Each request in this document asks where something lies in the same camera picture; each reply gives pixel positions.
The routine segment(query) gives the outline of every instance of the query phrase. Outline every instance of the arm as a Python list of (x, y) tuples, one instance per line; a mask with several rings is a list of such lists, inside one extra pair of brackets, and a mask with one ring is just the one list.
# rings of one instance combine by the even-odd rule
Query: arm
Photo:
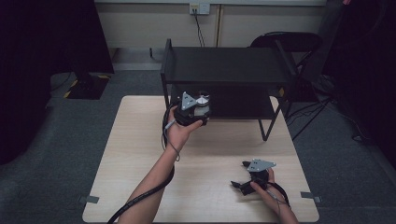
[[(275, 175), (273, 169), (268, 169), (268, 182), (275, 183)], [(262, 200), (265, 204), (268, 205), (279, 217), (280, 223), (290, 224), (290, 223), (298, 223), (297, 217), (294, 215), (293, 211), (289, 208), (289, 206), (285, 203), (280, 203), (276, 199), (274, 199), (269, 192), (263, 190), (258, 184), (254, 182), (250, 182), (250, 186), (253, 187), (259, 194), (262, 196)], [(272, 187), (268, 185), (267, 190), (273, 193), (281, 202), (285, 202), (282, 194)]]
[[(171, 109), (169, 120), (173, 120), (175, 107)], [(202, 121), (198, 120), (190, 126), (183, 127), (176, 122), (168, 129), (168, 143), (171, 142), (176, 150), (180, 151), (187, 142), (190, 133), (198, 129), (202, 125)], [(160, 185), (170, 174), (177, 154), (171, 144), (167, 144), (165, 151), (157, 160), (148, 174), (143, 178), (140, 184), (136, 187), (128, 202), (142, 193), (147, 192)], [(123, 213), (118, 223), (152, 223), (160, 206), (161, 198), (163, 197), (164, 189), (159, 190), (153, 195), (147, 197), (143, 201), (137, 203)]]

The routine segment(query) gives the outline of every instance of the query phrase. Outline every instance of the forearm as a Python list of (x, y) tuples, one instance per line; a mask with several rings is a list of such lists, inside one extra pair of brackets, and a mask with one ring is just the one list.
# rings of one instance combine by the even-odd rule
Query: forearm
[[(131, 194), (128, 202), (165, 181), (172, 171), (176, 157), (176, 152), (170, 146), (166, 147), (161, 157)], [(161, 189), (132, 206), (120, 216), (119, 223), (152, 223), (160, 206), (163, 191), (164, 189)]]
[(272, 196), (268, 197), (265, 203), (278, 215), (280, 223), (298, 223), (297, 217), (294, 215), (293, 211), (291, 211), (289, 205), (285, 203), (282, 194), (273, 187), (267, 190), (277, 197), (277, 199), (272, 198)]

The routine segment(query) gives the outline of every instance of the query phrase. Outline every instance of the tape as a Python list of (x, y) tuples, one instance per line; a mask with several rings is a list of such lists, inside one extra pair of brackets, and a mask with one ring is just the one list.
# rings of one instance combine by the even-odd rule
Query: tape
[(311, 192), (301, 192), (301, 197), (307, 199), (313, 199), (315, 203), (323, 202), (320, 196), (314, 197), (314, 194)]
[(110, 79), (110, 76), (106, 76), (106, 75), (100, 75), (100, 76), (98, 76), (99, 78), (107, 78), (107, 79)]
[(95, 197), (95, 196), (82, 197), (82, 196), (79, 196), (78, 202), (79, 203), (98, 203), (99, 202), (99, 197)]
[(67, 93), (64, 94), (64, 98), (69, 97), (69, 95), (70, 95), (70, 91), (68, 91)]

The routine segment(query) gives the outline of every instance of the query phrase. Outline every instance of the gray carpet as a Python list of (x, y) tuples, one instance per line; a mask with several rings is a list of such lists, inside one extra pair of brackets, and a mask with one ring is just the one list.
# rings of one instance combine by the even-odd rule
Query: gray carpet
[[(53, 76), (53, 87), (67, 75)], [(121, 98), (163, 94), (158, 71), (123, 71), (98, 101), (64, 99), (73, 79), (52, 93), (28, 150), (0, 166), (0, 223), (84, 223), (78, 198), (91, 191)], [(353, 123), (328, 107), (294, 141), (308, 184), (322, 198), (318, 223), (395, 223), (394, 170), (375, 146), (352, 140)], [(291, 136), (312, 116), (295, 120)]]

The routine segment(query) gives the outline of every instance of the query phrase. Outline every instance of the finger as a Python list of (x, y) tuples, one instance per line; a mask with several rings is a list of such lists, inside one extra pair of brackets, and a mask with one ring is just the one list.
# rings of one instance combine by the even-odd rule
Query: finger
[(189, 131), (189, 133), (192, 133), (194, 130), (201, 127), (203, 123), (204, 122), (199, 119), (199, 120), (195, 121), (194, 123), (192, 123), (191, 125), (187, 126), (186, 129)]
[(257, 183), (255, 183), (255, 182), (252, 181), (252, 182), (250, 182), (250, 186), (253, 187), (253, 188), (256, 190), (256, 192), (258, 192), (258, 193), (260, 194), (260, 196), (262, 196), (263, 199), (267, 199), (268, 197), (271, 197), (271, 196), (269, 196), (268, 193), (265, 192), (265, 190), (263, 190), (262, 187), (260, 187), (260, 185), (258, 185)]
[(275, 174), (274, 174), (274, 170), (272, 168), (268, 168), (268, 181), (269, 182), (275, 182)]
[(173, 120), (175, 118), (175, 110), (176, 110), (176, 108), (177, 108), (177, 105), (173, 106), (169, 110), (168, 122), (170, 122), (171, 120)]

